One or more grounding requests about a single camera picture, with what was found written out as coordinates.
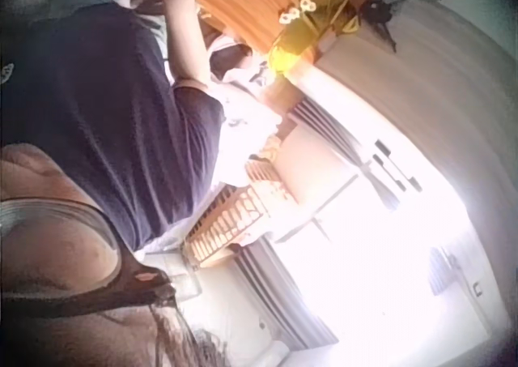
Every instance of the curtain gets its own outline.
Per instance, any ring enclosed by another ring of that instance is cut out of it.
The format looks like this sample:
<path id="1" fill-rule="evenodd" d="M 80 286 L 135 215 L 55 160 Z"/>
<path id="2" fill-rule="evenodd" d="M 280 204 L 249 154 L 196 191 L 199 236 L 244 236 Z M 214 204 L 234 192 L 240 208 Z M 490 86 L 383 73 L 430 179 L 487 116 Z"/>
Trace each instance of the curtain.
<path id="1" fill-rule="evenodd" d="M 389 29 L 397 54 L 362 28 L 355 36 L 339 37 L 316 66 L 386 117 L 448 180 L 513 316 L 518 306 L 516 61 L 435 2 L 409 0 Z"/>
<path id="2" fill-rule="evenodd" d="M 366 179 L 370 181 L 383 204 L 393 211 L 399 201 L 396 195 L 375 175 L 369 167 L 368 161 L 372 155 L 361 146 L 356 138 L 331 114 L 321 108 L 316 102 L 305 97 L 290 113 L 290 117 L 303 126 L 306 126 L 352 165 L 360 168 Z"/>
<path id="3" fill-rule="evenodd" d="M 244 278 L 274 317 L 290 350 L 311 349 L 338 342 L 331 330 L 303 301 L 295 281 L 263 236 L 238 250 L 235 259 Z"/>

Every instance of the white flower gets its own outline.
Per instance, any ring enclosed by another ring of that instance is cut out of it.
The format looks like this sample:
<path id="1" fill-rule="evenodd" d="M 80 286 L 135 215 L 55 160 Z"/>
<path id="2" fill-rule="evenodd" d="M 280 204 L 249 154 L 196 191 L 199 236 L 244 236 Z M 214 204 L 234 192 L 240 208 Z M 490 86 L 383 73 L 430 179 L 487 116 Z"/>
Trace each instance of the white flower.
<path id="1" fill-rule="evenodd" d="M 278 22 L 280 24 L 289 24 L 291 23 L 291 15 L 289 13 L 283 13 L 279 18 Z"/>
<path id="2" fill-rule="evenodd" d="M 288 11 L 288 14 L 291 16 L 291 21 L 298 19 L 300 17 L 299 8 L 295 8 L 294 6 L 292 6 Z"/>
<path id="3" fill-rule="evenodd" d="M 316 4 L 311 0 L 300 0 L 300 9 L 302 9 L 302 12 L 314 12 Z"/>

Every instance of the dark blue shirt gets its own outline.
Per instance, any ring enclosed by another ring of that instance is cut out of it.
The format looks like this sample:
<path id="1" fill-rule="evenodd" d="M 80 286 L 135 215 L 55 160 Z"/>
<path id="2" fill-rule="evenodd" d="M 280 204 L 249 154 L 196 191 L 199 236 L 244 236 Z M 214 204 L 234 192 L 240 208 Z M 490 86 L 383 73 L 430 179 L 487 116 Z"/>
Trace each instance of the dark blue shirt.
<path id="1" fill-rule="evenodd" d="M 45 151 L 134 250 L 191 216 L 210 187 L 223 109 L 195 88 L 171 89 L 131 11 L 93 6 L 10 37 L 2 145 Z"/>

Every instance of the sunlight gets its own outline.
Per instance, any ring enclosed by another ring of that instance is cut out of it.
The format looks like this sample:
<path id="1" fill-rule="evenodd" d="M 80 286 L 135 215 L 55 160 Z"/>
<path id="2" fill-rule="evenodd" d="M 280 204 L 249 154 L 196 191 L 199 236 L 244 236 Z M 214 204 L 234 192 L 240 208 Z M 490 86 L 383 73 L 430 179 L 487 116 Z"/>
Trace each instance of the sunlight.
<path id="1" fill-rule="evenodd" d="M 438 185 L 391 214 L 362 178 L 343 197 L 323 212 L 332 241 L 305 228 L 286 247 L 287 268 L 308 307 L 342 342 L 383 344 L 376 363 L 399 361 L 426 343 L 446 309 L 428 283 L 429 249 L 465 230 L 465 207 L 451 187 Z"/>

